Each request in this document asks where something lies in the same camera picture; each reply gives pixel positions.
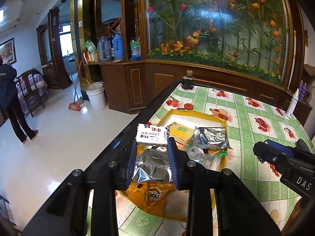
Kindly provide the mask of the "silver foil bag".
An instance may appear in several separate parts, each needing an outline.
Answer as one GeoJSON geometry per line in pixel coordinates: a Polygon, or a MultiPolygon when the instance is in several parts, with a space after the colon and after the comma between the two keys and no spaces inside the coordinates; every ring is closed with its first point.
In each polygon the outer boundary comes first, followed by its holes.
{"type": "Polygon", "coordinates": [[[155,149],[145,149],[137,158],[132,180],[136,183],[172,181],[168,154],[155,149]]]}
{"type": "Polygon", "coordinates": [[[194,145],[209,150],[230,149],[225,127],[196,127],[192,142],[194,145]]]}

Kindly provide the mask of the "small white candy pack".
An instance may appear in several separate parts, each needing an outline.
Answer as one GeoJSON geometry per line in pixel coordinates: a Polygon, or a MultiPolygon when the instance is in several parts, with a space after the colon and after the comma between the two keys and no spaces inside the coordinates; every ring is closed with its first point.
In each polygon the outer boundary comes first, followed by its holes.
{"type": "Polygon", "coordinates": [[[138,124],[136,142],[138,145],[166,147],[170,128],[151,124],[138,124]]]}

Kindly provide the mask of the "green cracker pack weidan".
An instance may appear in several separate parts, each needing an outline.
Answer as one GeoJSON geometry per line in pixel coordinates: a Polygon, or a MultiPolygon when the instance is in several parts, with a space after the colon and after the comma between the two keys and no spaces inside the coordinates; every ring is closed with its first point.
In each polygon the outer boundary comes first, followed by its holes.
{"type": "Polygon", "coordinates": [[[170,129],[169,136],[173,137],[176,142],[182,145],[188,144],[191,141],[194,134],[193,129],[190,129],[176,122],[170,124],[169,129],[170,129]]]}

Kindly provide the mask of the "black glasses case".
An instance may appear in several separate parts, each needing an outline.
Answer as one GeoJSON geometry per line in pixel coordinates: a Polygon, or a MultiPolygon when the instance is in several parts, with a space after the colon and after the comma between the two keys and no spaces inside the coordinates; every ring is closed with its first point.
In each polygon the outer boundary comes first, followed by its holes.
{"type": "Polygon", "coordinates": [[[301,138],[299,138],[296,143],[295,143],[295,146],[304,151],[304,152],[310,152],[310,149],[308,148],[307,144],[305,143],[305,141],[301,138]]]}

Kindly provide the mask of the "yellow white tray box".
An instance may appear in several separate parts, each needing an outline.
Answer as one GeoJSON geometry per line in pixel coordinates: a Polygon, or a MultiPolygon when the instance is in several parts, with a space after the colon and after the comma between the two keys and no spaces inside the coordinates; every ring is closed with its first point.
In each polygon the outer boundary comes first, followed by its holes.
{"type": "MultiPolygon", "coordinates": [[[[179,123],[195,131],[196,127],[225,127],[227,133],[227,127],[225,120],[217,118],[215,116],[193,111],[193,110],[169,110],[166,115],[157,123],[150,123],[151,125],[166,126],[169,127],[172,123],[179,123]]],[[[188,152],[188,150],[195,146],[191,141],[182,145],[176,142],[179,150],[188,152]]],[[[157,147],[157,146],[144,146],[138,145],[137,147],[137,157],[145,149],[155,149],[167,153],[166,147],[157,147]]],[[[165,219],[178,220],[181,222],[186,222],[190,216],[191,210],[197,207],[197,202],[201,201],[201,206],[204,206],[206,210],[212,210],[212,186],[210,185],[210,176],[209,173],[218,174],[219,171],[213,171],[206,169],[202,164],[191,160],[188,165],[190,167],[194,166],[194,176],[193,176],[193,185],[190,190],[172,191],[166,196],[166,205],[163,208],[163,216],[165,219]]]]}

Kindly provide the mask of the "purple bottle left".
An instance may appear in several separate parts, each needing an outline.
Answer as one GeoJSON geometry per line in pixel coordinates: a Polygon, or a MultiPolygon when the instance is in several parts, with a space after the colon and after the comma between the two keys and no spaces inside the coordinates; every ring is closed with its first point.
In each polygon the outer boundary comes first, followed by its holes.
{"type": "Polygon", "coordinates": [[[303,83],[304,83],[303,80],[301,80],[301,81],[299,82],[299,87],[298,87],[298,99],[301,100],[301,101],[303,101],[303,99],[302,99],[302,97],[301,97],[303,83]]]}

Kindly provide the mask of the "purple bottle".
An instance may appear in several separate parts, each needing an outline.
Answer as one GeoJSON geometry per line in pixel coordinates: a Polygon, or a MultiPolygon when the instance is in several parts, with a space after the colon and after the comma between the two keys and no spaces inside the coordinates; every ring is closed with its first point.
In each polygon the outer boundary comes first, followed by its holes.
{"type": "Polygon", "coordinates": [[[301,101],[303,101],[303,99],[302,99],[302,97],[301,97],[303,83],[304,83],[303,80],[301,80],[301,81],[299,82],[299,87],[298,87],[298,99],[301,100],[301,101]]]}
{"type": "Polygon", "coordinates": [[[308,99],[307,98],[307,92],[308,92],[307,84],[303,83],[302,94],[301,94],[303,101],[307,101],[307,99],[308,99]]]}

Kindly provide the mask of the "purple bottle right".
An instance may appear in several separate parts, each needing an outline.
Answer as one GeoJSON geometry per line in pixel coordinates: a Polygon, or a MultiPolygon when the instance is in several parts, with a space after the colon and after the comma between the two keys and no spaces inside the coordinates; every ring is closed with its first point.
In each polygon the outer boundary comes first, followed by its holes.
{"type": "Polygon", "coordinates": [[[307,99],[308,99],[307,98],[307,92],[308,92],[307,84],[303,83],[302,94],[301,94],[303,101],[307,101],[307,99]]]}

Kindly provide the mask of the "red broom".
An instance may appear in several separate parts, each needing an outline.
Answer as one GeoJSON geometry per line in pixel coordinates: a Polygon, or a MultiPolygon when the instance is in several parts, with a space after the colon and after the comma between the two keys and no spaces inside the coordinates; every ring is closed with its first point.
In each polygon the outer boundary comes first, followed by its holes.
{"type": "Polygon", "coordinates": [[[77,90],[77,86],[79,84],[79,71],[81,69],[81,65],[82,65],[82,61],[79,63],[79,68],[77,70],[77,78],[75,81],[73,81],[73,87],[74,87],[73,102],[70,102],[68,105],[68,109],[73,110],[73,111],[80,111],[81,105],[84,103],[83,97],[79,96],[78,90],[77,90]]]}

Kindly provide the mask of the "dark ink bottle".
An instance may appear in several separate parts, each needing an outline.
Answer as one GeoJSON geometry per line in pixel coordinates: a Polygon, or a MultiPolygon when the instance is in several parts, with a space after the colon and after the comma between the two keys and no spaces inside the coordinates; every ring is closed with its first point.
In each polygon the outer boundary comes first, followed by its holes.
{"type": "Polygon", "coordinates": [[[193,71],[187,70],[186,75],[182,77],[182,88],[192,90],[193,89],[193,71]]]}

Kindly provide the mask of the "grey water jug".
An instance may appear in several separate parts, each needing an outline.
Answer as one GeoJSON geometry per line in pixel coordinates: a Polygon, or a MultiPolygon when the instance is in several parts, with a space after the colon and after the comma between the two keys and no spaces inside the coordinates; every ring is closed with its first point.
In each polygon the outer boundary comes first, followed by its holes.
{"type": "Polygon", "coordinates": [[[108,37],[101,36],[97,44],[97,51],[101,60],[110,59],[110,41],[108,37]]]}

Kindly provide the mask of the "blue thermos jug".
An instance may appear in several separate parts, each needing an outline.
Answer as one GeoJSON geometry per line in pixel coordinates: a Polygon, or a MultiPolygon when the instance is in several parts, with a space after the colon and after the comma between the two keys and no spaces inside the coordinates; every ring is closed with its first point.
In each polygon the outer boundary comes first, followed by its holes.
{"type": "Polygon", "coordinates": [[[112,41],[114,47],[114,58],[118,60],[124,59],[124,45],[122,36],[119,33],[116,33],[112,41]]]}

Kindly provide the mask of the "green white bag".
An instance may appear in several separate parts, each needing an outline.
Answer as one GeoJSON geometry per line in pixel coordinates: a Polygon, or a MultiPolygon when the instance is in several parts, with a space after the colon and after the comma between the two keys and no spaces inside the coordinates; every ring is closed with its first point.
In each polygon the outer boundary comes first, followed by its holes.
{"type": "Polygon", "coordinates": [[[84,54],[86,62],[94,63],[100,61],[99,52],[92,40],[85,41],[84,47],[87,50],[87,52],[84,54]]]}

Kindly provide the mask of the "flower glass display panel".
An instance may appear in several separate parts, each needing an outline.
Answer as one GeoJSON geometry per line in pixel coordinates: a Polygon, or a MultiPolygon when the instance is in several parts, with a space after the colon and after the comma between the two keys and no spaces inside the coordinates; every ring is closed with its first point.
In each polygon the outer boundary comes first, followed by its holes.
{"type": "Polygon", "coordinates": [[[286,0],[145,0],[148,57],[210,65],[284,84],[286,0]]]}

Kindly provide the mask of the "framed wall painting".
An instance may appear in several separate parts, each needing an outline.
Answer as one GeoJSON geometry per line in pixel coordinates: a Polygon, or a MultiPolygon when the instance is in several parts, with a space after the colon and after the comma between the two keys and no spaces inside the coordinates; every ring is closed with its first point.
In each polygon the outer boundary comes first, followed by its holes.
{"type": "Polygon", "coordinates": [[[16,63],[16,49],[14,38],[11,38],[0,45],[0,54],[3,59],[3,63],[13,64],[16,63]]]}

